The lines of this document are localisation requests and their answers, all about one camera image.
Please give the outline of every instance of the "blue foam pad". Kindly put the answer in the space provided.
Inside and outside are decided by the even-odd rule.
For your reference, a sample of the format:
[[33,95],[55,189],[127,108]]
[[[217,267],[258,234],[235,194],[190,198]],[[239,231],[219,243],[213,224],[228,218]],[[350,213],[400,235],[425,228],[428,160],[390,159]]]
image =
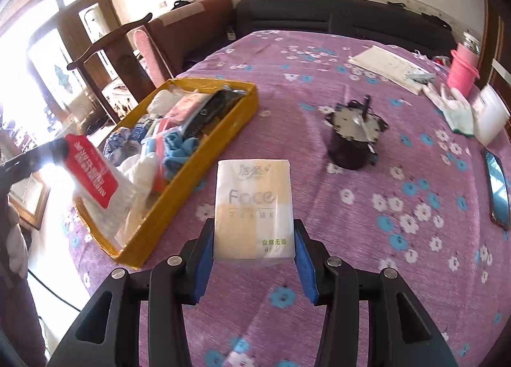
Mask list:
[[210,232],[208,243],[197,265],[194,289],[195,302],[199,302],[200,298],[206,293],[206,287],[210,279],[211,268],[213,267],[213,233],[213,231]]
[[298,275],[300,276],[303,293],[305,293],[311,303],[315,304],[319,296],[316,287],[316,272],[314,271],[311,257],[298,231],[294,231],[294,247],[296,252],[294,262]]

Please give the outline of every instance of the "black sofa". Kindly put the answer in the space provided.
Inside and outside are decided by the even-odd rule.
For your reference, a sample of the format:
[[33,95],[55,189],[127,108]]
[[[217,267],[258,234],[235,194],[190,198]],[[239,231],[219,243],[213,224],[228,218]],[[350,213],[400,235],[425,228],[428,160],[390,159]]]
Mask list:
[[441,19],[367,0],[241,0],[237,37],[257,30],[339,34],[419,50],[428,58],[450,56],[456,48],[450,26]]

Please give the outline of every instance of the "paper document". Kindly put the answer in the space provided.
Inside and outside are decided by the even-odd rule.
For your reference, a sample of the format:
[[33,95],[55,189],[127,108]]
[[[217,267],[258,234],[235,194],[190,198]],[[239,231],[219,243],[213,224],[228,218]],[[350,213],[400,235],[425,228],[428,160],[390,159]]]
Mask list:
[[409,79],[407,75],[418,72],[430,73],[397,54],[378,46],[373,46],[355,57],[350,57],[348,60],[351,64],[386,77],[415,95],[421,92],[422,85]]

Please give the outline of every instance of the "open box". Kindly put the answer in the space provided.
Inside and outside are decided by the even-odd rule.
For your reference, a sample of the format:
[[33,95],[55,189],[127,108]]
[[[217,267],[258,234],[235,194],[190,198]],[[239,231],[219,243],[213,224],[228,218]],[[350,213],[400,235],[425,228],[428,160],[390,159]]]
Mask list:
[[195,153],[183,165],[172,181],[167,184],[167,187],[149,210],[124,249],[116,249],[101,234],[87,212],[81,197],[74,197],[73,201],[80,218],[88,225],[90,234],[98,242],[99,246],[116,262],[134,268],[140,268],[144,264],[177,211],[226,148],[227,144],[256,113],[259,106],[257,88],[253,83],[219,79],[172,79],[147,96],[112,131],[121,126],[127,128],[134,127],[139,118],[147,113],[147,106],[154,96],[159,91],[168,89],[170,85],[175,85],[189,92],[198,89],[202,93],[214,93],[224,85],[228,85],[232,89],[246,91],[247,95],[237,102],[208,136],[204,136],[201,139]]

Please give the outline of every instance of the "face logo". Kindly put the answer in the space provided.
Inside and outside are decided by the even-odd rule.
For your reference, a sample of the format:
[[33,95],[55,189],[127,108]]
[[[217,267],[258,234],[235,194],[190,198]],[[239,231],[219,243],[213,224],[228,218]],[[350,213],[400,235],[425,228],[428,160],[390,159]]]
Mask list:
[[241,193],[238,195],[237,190],[229,191],[229,204],[233,203],[233,199],[238,199],[240,204],[256,203],[256,204],[271,204],[277,197],[271,191],[258,191],[251,195],[249,193]]

